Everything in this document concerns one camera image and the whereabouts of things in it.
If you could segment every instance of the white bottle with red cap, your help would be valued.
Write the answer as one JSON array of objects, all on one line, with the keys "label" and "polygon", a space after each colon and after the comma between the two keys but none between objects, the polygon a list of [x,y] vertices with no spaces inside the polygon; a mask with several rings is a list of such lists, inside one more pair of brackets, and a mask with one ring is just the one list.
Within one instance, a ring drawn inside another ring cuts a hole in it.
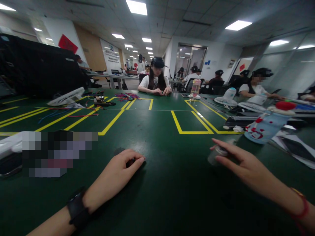
[{"label": "white bottle with red cap", "polygon": [[267,143],[295,115],[292,111],[295,107],[296,104],[290,102],[277,102],[275,107],[268,107],[257,120],[246,127],[245,137],[255,143]]}]

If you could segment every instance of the smartphone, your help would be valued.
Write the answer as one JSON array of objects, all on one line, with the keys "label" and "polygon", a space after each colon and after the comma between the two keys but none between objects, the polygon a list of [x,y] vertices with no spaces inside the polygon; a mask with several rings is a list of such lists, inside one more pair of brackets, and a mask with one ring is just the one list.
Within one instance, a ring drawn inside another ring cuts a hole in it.
[{"label": "smartphone", "polygon": [[279,138],[290,154],[315,162],[315,157],[301,143],[284,137]]},{"label": "smartphone", "polygon": [[22,169],[22,153],[13,153],[0,160],[0,177],[11,176]]}]

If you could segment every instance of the hand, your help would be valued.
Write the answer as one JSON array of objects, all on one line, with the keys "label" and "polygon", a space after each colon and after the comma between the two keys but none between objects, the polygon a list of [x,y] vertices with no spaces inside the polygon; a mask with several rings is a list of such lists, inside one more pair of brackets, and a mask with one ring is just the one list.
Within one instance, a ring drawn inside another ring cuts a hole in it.
[{"label": "hand", "polygon": [[214,143],[225,148],[240,161],[237,165],[226,157],[217,156],[216,160],[234,172],[247,186],[260,195],[275,200],[275,192],[284,184],[277,179],[253,154],[223,141],[212,139]]},{"label": "hand", "polygon": [[163,96],[167,96],[170,92],[171,92],[171,88],[170,87],[166,87],[164,92],[163,92]]},{"label": "hand", "polygon": [[[135,162],[126,168],[127,162],[132,159],[135,159]],[[83,197],[84,205],[89,208],[90,214],[118,194],[144,160],[144,156],[132,149],[124,150],[114,156]]]},{"label": "hand", "polygon": [[152,93],[159,93],[160,96],[163,96],[162,91],[159,88],[152,90]]}]

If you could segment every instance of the person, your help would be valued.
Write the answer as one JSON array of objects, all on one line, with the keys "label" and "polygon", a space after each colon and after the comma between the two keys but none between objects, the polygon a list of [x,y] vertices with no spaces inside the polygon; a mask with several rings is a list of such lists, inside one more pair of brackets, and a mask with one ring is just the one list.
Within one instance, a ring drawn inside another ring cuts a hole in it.
[{"label": "person", "polygon": [[239,93],[244,97],[254,97],[256,94],[264,93],[268,98],[275,98],[279,100],[284,100],[284,97],[279,96],[278,94],[268,93],[259,83],[266,79],[266,77],[273,76],[273,73],[268,68],[259,68],[252,72],[252,76],[249,78],[247,84],[243,84]]},{"label": "person", "polygon": [[184,70],[185,69],[183,67],[181,67],[179,69],[179,71],[176,73],[175,78],[176,79],[182,79],[184,77]]},{"label": "person", "polygon": [[81,57],[78,54],[75,55],[75,58],[76,58],[76,61],[78,62],[78,65],[80,68],[86,69],[89,71],[91,70],[89,65],[85,61],[82,61]]},{"label": "person", "polygon": [[164,61],[161,57],[154,57],[151,61],[150,74],[145,76],[138,86],[138,90],[167,96],[172,92],[167,77],[163,76]]},{"label": "person", "polygon": [[308,102],[315,102],[315,86],[309,88],[310,92],[302,95],[300,98]]},{"label": "person", "polygon": [[145,62],[143,60],[142,54],[139,55],[139,60],[138,60],[138,72],[140,73],[141,71],[145,70]]},{"label": "person", "polygon": [[236,78],[232,83],[230,83],[230,86],[233,88],[239,88],[241,87],[243,84],[247,84],[248,83],[248,74],[249,74],[249,70],[243,70],[240,73],[240,77]]},{"label": "person", "polygon": [[[311,234],[315,234],[314,205],[308,202],[300,193],[287,187],[277,179],[253,154],[217,139],[212,139],[212,141],[216,145],[225,148],[240,163],[239,165],[235,164],[222,156],[216,156],[217,162],[231,170],[253,191],[275,202],[287,213],[295,216]],[[131,160],[135,160],[135,162],[126,168],[126,164]],[[83,196],[82,203],[88,209],[88,213],[92,214],[105,202],[117,195],[132,176],[139,171],[144,161],[145,157],[132,149],[124,150],[114,156]],[[65,206],[30,232],[28,236],[71,235],[76,228],[69,224],[70,220],[68,207]]]},{"label": "person", "polygon": [[185,85],[185,87],[187,87],[188,81],[190,79],[200,79],[199,75],[197,75],[197,70],[198,70],[198,67],[197,66],[193,66],[191,68],[191,74],[189,74],[188,76],[186,76],[183,79],[182,83],[183,83],[183,85]]},{"label": "person", "polygon": [[211,80],[209,80],[209,81],[206,81],[205,82],[205,84],[206,85],[211,85],[214,81],[222,81],[223,79],[221,78],[221,76],[223,75],[223,70],[217,70],[216,72],[215,72],[215,77],[214,78],[212,78]]}]

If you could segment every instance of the red poster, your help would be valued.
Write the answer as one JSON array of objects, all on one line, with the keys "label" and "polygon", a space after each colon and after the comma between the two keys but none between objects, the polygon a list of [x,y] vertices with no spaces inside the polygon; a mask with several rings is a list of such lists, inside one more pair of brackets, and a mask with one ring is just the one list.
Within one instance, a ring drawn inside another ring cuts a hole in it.
[{"label": "red poster", "polygon": [[71,40],[68,39],[64,34],[61,36],[59,43],[58,43],[58,46],[60,48],[73,51],[74,54],[78,50],[78,47],[73,42],[71,42]]},{"label": "red poster", "polygon": [[245,69],[245,63],[243,65],[240,66],[240,71]]}]

